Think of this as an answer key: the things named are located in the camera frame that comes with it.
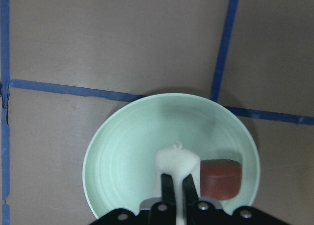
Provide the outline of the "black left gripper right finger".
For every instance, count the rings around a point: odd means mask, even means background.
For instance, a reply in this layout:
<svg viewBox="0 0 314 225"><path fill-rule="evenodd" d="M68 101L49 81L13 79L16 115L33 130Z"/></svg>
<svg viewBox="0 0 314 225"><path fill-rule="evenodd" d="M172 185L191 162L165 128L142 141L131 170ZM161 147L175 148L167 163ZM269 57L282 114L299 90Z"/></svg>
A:
<svg viewBox="0 0 314 225"><path fill-rule="evenodd" d="M192 175L183 180L183 214L187 225L204 225L202 219L209 209L209 204L200 200Z"/></svg>

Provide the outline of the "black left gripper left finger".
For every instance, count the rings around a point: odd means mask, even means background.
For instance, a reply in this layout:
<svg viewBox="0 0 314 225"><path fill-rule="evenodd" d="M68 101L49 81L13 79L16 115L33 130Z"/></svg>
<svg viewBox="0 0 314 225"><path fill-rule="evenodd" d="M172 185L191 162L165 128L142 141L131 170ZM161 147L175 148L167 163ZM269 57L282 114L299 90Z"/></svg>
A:
<svg viewBox="0 0 314 225"><path fill-rule="evenodd" d="M172 177L162 174L161 198L155 202L148 215L149 225L175 225L176 224L176 199Z"/></svg>

